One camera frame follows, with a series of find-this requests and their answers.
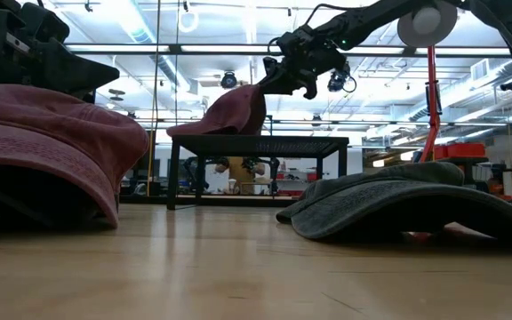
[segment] cap brim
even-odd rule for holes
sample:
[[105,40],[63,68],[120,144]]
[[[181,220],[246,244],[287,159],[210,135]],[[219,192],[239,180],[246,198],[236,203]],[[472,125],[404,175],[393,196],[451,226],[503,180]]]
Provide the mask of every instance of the cap brim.
[[512,205],[469,188],[413,180],[368,182],[278,213],[309,239],[364,233],[434,232],[458,222],[512,243]]
[[48,172],[75,184],[117,227],[116,198],[108,177],[90,157],[69,144],[38,132],[0,125],[0,164]]
[[207,121],[197,121],[189,124],[180,124],[167,129],[170,137],[184,134],[236,134],[238,129],[234,126],[211,124]]

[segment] wooden floor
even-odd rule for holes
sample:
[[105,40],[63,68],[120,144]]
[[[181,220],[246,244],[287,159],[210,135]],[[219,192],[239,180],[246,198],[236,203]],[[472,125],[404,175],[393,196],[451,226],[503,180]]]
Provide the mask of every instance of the wooden floor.
[[338,246],[277,209],[121,209],[118,230],[0,235],[0,319],[512,319],[490,239]]

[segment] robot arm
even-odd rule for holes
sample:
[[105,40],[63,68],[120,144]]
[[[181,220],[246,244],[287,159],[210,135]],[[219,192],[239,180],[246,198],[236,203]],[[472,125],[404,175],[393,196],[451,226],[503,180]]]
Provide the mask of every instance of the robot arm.
[[[499,30],[512,48],[512,1],[438,0],[471,11],[483,23]],[[288,94],[301,87],[307,99],[316,96],[317,76],[333,68],[342,70],[347,51],[362,43],[374,30],[406,14],[414,14],[428,0],[379,0],[362,8],[347,8],[342,14],[315,29],[307,23],[286,32],[276,43],[284,58],[265,58],[266,77],[260,85],[266,94]]]
[[0,0],[0,84],[27,84],[83,98],[119,71],[70,53],[70,30],[53,12]]

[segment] red cap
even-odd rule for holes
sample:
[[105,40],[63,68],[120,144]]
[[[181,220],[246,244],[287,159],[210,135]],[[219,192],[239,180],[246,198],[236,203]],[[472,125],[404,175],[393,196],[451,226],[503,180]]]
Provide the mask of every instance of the red cap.
[[127,116],[64,93],[0,84],[0,164],[76,184],[114,226],[120,182],[147,150],[147,133]]
[[200,121],[171,127],[167,134],[260,135],[265,119],[264,93],[259,85],[248,84],[219,97]]

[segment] black table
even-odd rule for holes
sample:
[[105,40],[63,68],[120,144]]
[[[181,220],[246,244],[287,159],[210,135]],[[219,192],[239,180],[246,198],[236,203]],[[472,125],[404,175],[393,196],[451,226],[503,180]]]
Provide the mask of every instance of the black table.
[[[317,178],[321,179],[324,170],[324,159],[336,151],[339,151],[339,176],[347,175],[347,145],[348,138],[338,137],[173,136],[167,209],[175,210],[181,147],[196,154],[199,164],[204,164],[208,156],[315,158],[317,160]],[[204,165],[196,167],[196,183],[196,199],[200,200],[204,191]]]

